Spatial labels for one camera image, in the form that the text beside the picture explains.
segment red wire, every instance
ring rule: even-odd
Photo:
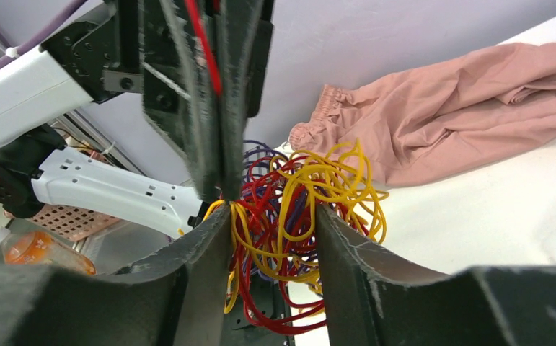
[[[205,29],[203,29],[203,25],[201,24],[201,16],[199,15],[199,8],[197,8],[197,1],[185,0],[184,2],[188,11],[188,16],[190,17],[190,22],[193,25],[195,35],[197,36],[197,38],[199,38],[199,41],[201,41],[203,53],[205,54],[206,60],[208,62],[208,70],[210,71],[210,78],[212,79],[214,92],[217,95],[220,95],[222,94],[222,83],[220,79],[219,68],[216,64],[214,54],[212,53],[212,48],[210,47],[206,31]]]
[[[289,160],[284,164],[281,164],[280,170],[283,172],[294,172],[294,170],[301,165],[302,161],[307,159],[307,156],[300,156],[295,159]],[[252,170],[259,167],[262,162],[270,161],[270,157],[264,157],[253,162],[248,168],[246,175],[250,179],[249,182],[243,184],[242,186],[242,199],[237,202],[246,209],[246,218],[250,232],[252,235],[252,245],[254,248],[259,249],[262,246],[269,247],[270,252],[274,252],[275,248],[273,246],[273,241],[277,239],[278,230],[278,211],[270,201],[277,201],[282,197],[283,193],[283,183],[284,178],[280,175],[277,170],[271,171],[261,177],[254,176]],[[316,179],[317,182],[325,182],[323,179]],[[296,212],[296,203],[303,193],[305,193],[308,187],[301,185],[297,186],[293,193],[288,205],[282,205],[280,208],[285,208],[286,219],[290,220],[294,213]],[[338,210],[342,217],[348,213],[349,208],[347,208],[342,203],[328,203],[328,205],[334,209]],[[292,236],[301,236],[305,234],[311,226],[311,208],[306,206],[300,214],[296,215],[296,220],[294,221],[294,227],[289,230]],[[351,226],[355,226],[353,221],[350,222]],[[369,231],[366,227],[362,227],[362,231],[367,234]],[[236,230],[242,238],[244,238],[243,225],[240,220],[236,223]],[[301,256],[309,256],[310,252],[316,250],[316,241],[312,237],[304,239],[302,241],[289,241],[285,240],[283,242],[282,253],[284,254],[300,254]],[[239,295],[242,297],[244,303],[244,316],[246,320],[249,321],[251,325],[258,327],[265,327],[279,334],[284,335],[297,335],[305,332],[309,332],[318,327],[323,327],[326,325],[326,321],[321,321],[308,326],[295,327],[291,326],[291,322],[303,319],[305,317],[314,315],[315,313],[321,311],[324,307],[324,301],[319,300],[311,303],[295,303],[289,297],[287,293],[287,283],[284,281],[279,282],[279,288],[284,301],[288,306],[295,309],[308,309],[301,314],[295,316],[282,318],[282,319],[271,319],[264,316],[260,312],[255,302],[250,294],[250,280],[251,280],[251,269],[252,269],[252,256],[256,256],[247,248],[243,247],[238,243],[236,251],[233,257],[234,265],[237,265],[239,270]],[[269,259],[273,263],[281,262],[282,266],[279,271],[280,276],[285,277],[296,277],[301,272],[299,267],[293,265],[289,262],[288,258]]]

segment screw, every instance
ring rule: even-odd
[[[172,100],[169,95],[162,92],[156,97],[156,101],[159,103],[163,110],[168,110],[172,106]]]
[[[131,78],[123,78],[120,80],[120,87],[124,90],[131,90],[133,88],[133,81]]]
[[[162,25],[156,30],[156,33],[163,39],[163,41],[170,41],[172,39],[172,33],[169,32],[166,26]]]
[[[31,174],[31,179],[40,179],[40,177],[42,176],[43,173],[44,173],[43,170],[41,170],[41,169],[36,169],[36,170]]]
[[[78,74],[80,77],[85,77],[89,75],[89,72],[81,67],[76,70],[76,74]]]

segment tangle of rubber bands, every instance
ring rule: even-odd
[[[224,312],[233,309],[239,296],[244,303],[244,316],[251,325],[285,335],[323,327],[326,321],[292,326],[293,321],[325,310],[314,236],[316,207],[328,205],[353,231],[382,243],[387,226],[380,202],[388,197],[388,192],[376,191],[367,178],[371,177],[371,165],[358,141],[353,145],[338,144],[324,156],[299,150],[290,157],[263,143],[248,143],[258,147],[244,154],[246,171],[241,199],[233,203],[218,200],[206,214],[207,218],[223,204],[231,208],[234,255]],[[253,155],[261,157],[253,161],[250,159]],[[358,159],[358,168],[344,164],[350,157]],[[370,215],[371,222],[359,215],[361,211]],[[299,313],[271,319],[260,312],[250,295],[252,275],[277,283],[286,303]],[[286,291],[289,282],[308,285],[319,300],[293,302]]]

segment clear plastic container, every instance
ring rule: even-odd
[[[59,265],[88,275],[95,275],[95,266],[88,258],[43,231],[12,234],[0,228],[0,247],[9,265]]]

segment purple cable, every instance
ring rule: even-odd
[[[36,45],[46,40],[53,32],[55,32],[66,20],[71,17],[74,12],[78,11],[87,0],[72,0],[65,8],[61,10],[38,34],[33,36],[26,43],[23,43],[17,48],[20,56],[32,50]],[[0,70],[11,63],[14,59],[9,56],[2,56],[0,58]]]
[[[267,144],[259,141],[255,141],[254,139],[244,139],[244,144],[256,144],[257,146],[264,146],[267,149],[271,149]]]
[[[242,269],[245,268],[245,267],[248,265],[248,258],[249,258],[249,257],[246,257],[246,258],[244,259],[244,263],[243,263],[243,265],[242,265]],[[259,269],[258,267],[256,267],[256,266],[250,268],[250,275],[254,275],[254,274],[259,275],[260,278],[262,278],[263,280],[268,281],[268,282],[270,282],[270,283],[277,283],[276,280],[274,280],[274,279],[268,277],[267,275],[263,274],[263,272],[260,271],[260,269]]]
[[[303,191],[299,198],[296,200],[295,209],[291,214],[291,217],[286,221],[286,230],[288,233],[292,234],[293,226],[295,222],[301,217],[303,209],[305,207],[305,202],[307,202],[307,190]]]
[[[256,149],[253,149],[251,151],[246,151],[244,153],[244,158],[246,159],[246,158],[250,157],[251,155],[261,154],[261,153],[272,154],[274,156],[282,156],[283,158],[286,159],[286,155],[282,154],[280,151],[273,150],[273,149],[262,149],[262,148],[256,148]]]

